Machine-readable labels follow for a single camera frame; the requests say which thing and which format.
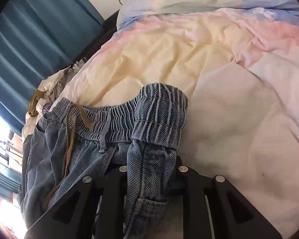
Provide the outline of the teal curtain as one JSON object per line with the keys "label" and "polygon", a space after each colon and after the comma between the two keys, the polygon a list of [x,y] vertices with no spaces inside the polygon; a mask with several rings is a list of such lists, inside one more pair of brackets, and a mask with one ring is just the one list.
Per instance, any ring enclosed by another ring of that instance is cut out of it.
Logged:
{"label": "teal curtain", "polygon": [[0,13],[0,116],[20,134],[48,76],[72,64],[102,33],[88,0],[9,0]]}

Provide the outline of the pastel rainbow duvet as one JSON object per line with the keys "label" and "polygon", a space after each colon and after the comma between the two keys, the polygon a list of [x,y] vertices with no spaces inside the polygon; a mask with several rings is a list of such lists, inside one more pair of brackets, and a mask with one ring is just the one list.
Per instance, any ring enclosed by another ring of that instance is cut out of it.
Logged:
{"label": "pastel rainbow duvet", "polygon": [[121,105],[162,83],[188,99],[177,157],[227,177],[283,238],[299,229],[299,19],[219,9],[150,15],[119,30],[65,86]]}

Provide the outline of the black bed headboard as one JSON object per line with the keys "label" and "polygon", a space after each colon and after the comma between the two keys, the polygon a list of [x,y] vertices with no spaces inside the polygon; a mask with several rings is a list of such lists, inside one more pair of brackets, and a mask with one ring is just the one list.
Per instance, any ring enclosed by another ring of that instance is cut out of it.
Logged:
{"label": "black bed headboard", "polygon": [[102,25],[101,34],[97,35],[90,44],[86,46],[85,49],[74,59],[80,61],[81,59],[84,62],[87,62],[95,53],[97,53],[101,47],[108,42],[112,36],[117,32],[117,19],[119,11],[113,13],[109,18],[107,18]]}

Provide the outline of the mustard yellow garment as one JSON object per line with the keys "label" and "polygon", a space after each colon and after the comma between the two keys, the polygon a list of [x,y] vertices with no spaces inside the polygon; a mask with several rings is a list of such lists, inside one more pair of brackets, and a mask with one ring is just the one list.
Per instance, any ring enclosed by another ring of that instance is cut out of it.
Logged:
{"label": "mustard yellow garment", "polygon": [[38,115],[38,111],[36,110],[36,106],[40,99],[43,99],[45,97],[45,92],[42,92],[40,90],[36,90],[32,96],[32,99],[29,102],[29,107],[27,113],[29,116],[34,117]]}

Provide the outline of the blue denim jeans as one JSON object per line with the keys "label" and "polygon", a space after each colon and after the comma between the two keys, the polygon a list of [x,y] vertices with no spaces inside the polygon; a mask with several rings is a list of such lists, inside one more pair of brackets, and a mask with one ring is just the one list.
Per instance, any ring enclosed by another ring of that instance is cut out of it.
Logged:
{"label": "blue denim jeans", "polygon": [[62,99],[23,143],[18,203],[27,228],[85,176],[127,167],[124,237],[144,238],[168,204],[188,99],[148,84],[121,105],[80,106]]}

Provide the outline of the cream puffer jacket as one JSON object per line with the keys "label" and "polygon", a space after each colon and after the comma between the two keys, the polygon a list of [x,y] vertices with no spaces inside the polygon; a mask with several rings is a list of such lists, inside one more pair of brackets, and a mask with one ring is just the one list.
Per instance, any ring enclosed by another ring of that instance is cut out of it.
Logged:
{"label": "cream puffer jacket", "polygon": [[24,141],[28,135],[33,134],[34,128],[37,122],[43,117],[43,115],[49,111],[53,103],[58,99],[64,90],[65,86],[73,79],[73,77],[81,70],[85,62],[81,59],[74,64],[61,69],[57,73],[42,80],[38,86],[38,90],[45,92],[45,97],[40,99],[36,110],[38,115],[31,117],[28,113],[25,116],[25,125],[21,132],[21,138]]}

